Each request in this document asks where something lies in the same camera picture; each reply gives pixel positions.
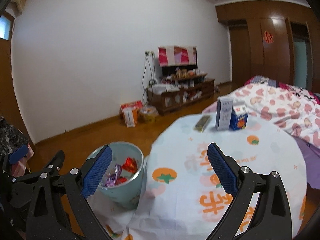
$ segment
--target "round table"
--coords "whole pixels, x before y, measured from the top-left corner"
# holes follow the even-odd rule
[[[177,119],[153,143],[139,206],[130,221],[129,217],[122,222],[113,218],[125,213],[118,208],[114,214],[102,212],[96,196],[92,208],[112,232],[122,235],[117,239],[129,234],[134,240],[207,238],[232,201],[208,162],[206,150],[212,142],[239,166],[260,174],[279,172],[289,200],[292,236],[297,234],[304,212],[306,166],[295,140],[271,122],[253,116],[243,130],[217,131],[216,115],[211,115],[203,133],[193,130],[202,115],[189,115]],[[253,195],[237,234],[248,227],[258,196]]]

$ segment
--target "pink blanket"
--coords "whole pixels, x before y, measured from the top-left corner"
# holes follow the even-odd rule
[[[265,84],[249,84],[228,96],[244,102],[249,114],[273,122],[292,136],[320,149],[320,105],[291,91]],[[216,111],[215,104],[203,113]]]

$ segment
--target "white box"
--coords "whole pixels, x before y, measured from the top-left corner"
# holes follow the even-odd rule
[[[228,130],[232,113],[233,99],[228,96],[218,97],[216,127],[218,131]]]

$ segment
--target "candy bucket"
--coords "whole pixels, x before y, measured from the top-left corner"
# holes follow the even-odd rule
[[[116,163],[122,164],[125,160],[130,157],[134,158],[138,165],[138,171],[128,181],[116,185],[114,187],[103,187],[101,183],[98,189],[108,196],[112,201],[117,203],[119,206],[128,209],[135,209],[138,206],[140,192],[142,187],[143,177],[143,153],[142,151],[132,143],[128,142],[113,142],[109,146],[112,150],[112,162],[107,169],[107,172],[114,169]],[[88,159],[95,157],[103,146],[92,152]]]

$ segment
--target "candy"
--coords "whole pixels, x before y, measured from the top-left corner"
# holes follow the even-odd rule
[[[113,173],[107,177],[106,182],[105,182],[105,187],[115,186],[118,178],[120,177],[121,172],[122,172],[121,166],[119,164],[116,164],[115,173]]]
[[[124,164],[122,165],[122,169],[124,169],[128,172],[131,172],[131,173],[136,173],[138,170],[138,166],[137,166],[135,159],[128,157],[125,160]]]
[[[119,185],[119,184],[124,183],[126,181],[127,181],[127,178],[120,177],[119,179],[117,179],[116,185]]]

